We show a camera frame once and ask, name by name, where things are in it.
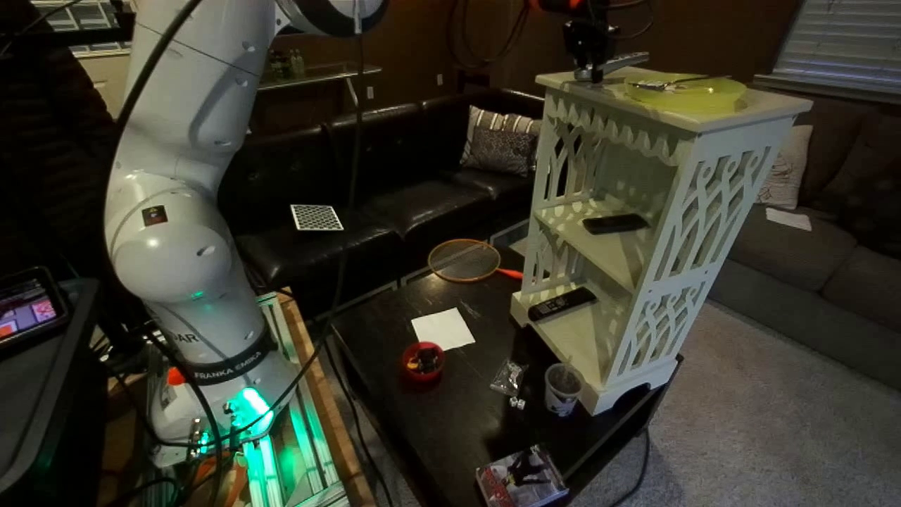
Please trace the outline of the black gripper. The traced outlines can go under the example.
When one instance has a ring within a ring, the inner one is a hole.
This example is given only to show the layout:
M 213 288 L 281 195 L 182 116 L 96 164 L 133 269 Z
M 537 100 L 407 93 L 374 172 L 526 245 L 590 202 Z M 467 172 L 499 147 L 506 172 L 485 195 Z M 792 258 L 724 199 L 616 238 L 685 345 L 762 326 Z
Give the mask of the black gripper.
M 616 51 L 616 33 L 619 29 L 603 5 L 576 5 L 567 13 L 562 44 L 576 65 L 576 78 L 603 82 L 603 65 Z

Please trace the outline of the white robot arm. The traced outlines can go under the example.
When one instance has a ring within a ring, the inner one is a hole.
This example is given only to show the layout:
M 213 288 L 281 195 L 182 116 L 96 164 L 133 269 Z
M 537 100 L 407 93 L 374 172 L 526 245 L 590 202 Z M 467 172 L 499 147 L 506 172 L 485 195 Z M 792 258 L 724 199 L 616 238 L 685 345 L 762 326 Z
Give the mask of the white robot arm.
M 443 237 L 513 216 L 540 100 L 505 90 L 374 109 L 288 134 L 248 129 L 279 30 L 358 37 L 389 0 L 141 0 L 105 198 L 116 278 L 162 331 L 153 461 L 268 434 L 298 369 L 258 306 L 312 316 L 426 262 Z

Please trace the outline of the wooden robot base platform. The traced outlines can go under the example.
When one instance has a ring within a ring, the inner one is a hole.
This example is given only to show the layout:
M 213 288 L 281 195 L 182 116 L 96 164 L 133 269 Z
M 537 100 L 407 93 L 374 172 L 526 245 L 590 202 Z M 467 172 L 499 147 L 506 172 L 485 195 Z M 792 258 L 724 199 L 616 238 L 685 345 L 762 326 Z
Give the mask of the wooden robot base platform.
M 330 390 L 330 345 L 288 292 L 257 306 L 193 296 L 153 316 L 153 459 L 182 479 L 178 507 L 376 507 Z

